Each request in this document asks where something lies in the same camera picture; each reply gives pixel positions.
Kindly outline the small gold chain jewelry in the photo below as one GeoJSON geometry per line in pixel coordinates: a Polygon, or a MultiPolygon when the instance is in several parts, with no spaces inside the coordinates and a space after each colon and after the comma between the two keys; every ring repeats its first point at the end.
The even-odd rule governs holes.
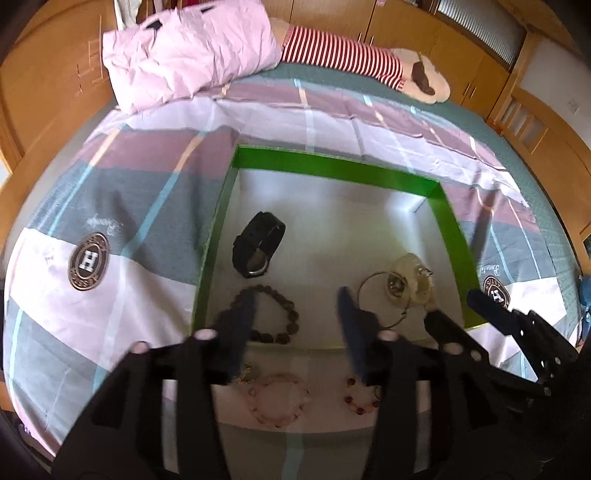
{"type": "Polygon", "coordinates": [[[259,377],[259,369],[252,363],[243,363],[242,368],[235,377],[235,384],[249,385],[259,377]]]}

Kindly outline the plaid duvet cover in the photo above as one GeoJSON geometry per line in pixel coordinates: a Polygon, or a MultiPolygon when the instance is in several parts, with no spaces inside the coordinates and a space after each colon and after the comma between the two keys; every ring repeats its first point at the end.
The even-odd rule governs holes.
{"type": "MultiPolygon", "coordinates": [[[[344,332],[339,350],[290,347],[297,309],[261,276],[249,278],[210,324],[192,325],[219,196],[242,146],[439,182],[475,261],[474,289],[509,311],[536,312],[581,351],[571,339],[579,310],[565,304],[530,205],[495,153],[452,122],[369,94],[263,76],[136,114],[116,109],[39,203],[6,271],[4,374],[18,416],[53,456],[49,478],[56,479],[53,462],[79,415],[134,343],[179,344],[252,291],[256,315],[242,364],[256,365],[259,377],[238,385],[236,374],[212,388],[228,479],[366,479],[381,390],[356,373],[344,332]]],[[[428,312],[445,313],[415,254],[396,261],[386,290],[396,306],[420,307],[423,325],[428,312]]],[[[427,339],[415,341],[363,310],[414,344],[438,346],[425,325],[427,339]]],[[[491,364],[535,382],[514,338],[478,316],[472,329],[454,322],[491,364]]],[[[172,472],[175,401],[176,382],[166,380],[163,461],[172,472]]],[[[519,453],[516,479],[582,477],[578,435],[568,443],[501,445],[519,453]]]]}

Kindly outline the green cardboard box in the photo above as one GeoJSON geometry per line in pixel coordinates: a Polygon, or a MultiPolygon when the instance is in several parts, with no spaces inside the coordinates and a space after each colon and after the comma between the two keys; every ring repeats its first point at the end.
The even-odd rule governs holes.
{"type": "Polygon", "coordinates": [[[231,263],[232,244],[254,215],[271,212],[286,233],[260,277],[294,304],[298,329],[290,347],[339,350],[339,288],[415,341],[427,339],[420,307],[396,306],[387,274],[406,254],[431,271],[435,304],[460,326],[481,318],[466,297],[476,266],[442,185],[366,163],[257,147],[233,155],[214,214],[192,325],[210,324],[249,286],[231,263]]]}

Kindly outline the wooden bed footboard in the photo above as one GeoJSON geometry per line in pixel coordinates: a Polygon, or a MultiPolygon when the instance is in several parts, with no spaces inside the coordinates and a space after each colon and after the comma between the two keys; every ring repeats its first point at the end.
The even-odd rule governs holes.
{"type": "Polygon", "coordinates": [[[528,33],[488,123],[525,161],[590,272],[590,69],[528,33]]]}

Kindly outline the black wrist watch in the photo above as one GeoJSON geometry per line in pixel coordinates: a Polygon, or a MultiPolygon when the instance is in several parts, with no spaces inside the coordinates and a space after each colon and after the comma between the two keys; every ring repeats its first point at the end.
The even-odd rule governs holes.
{"type": "Polygon", "coordinates": [[[280,246],[286,225],[271,212],[254,215],[232,245],[232,266],[243,278],[266,274],[270,260],[280,246]]]}

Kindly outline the striped plush toy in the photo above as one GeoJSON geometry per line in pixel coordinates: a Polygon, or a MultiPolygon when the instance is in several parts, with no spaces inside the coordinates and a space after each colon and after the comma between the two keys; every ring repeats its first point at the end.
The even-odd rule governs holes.
{"type": "Polygon", "coordinates": [[[425,104],[444,103],[451,87],[433,62],[420,52],[381,48],[321,30],[270,19],[284,63],[344,71],[377,80],[425,104]]]}

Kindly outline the pink pillow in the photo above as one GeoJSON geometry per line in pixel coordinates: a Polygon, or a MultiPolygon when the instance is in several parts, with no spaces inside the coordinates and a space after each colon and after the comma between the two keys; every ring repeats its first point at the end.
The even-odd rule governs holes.
{"type": "Polygon", "coordinates": [[[259,1],[163,10],[102,37],[102,63],[125,113],[273,69],[280,56],[270,17],[259,1]]]}

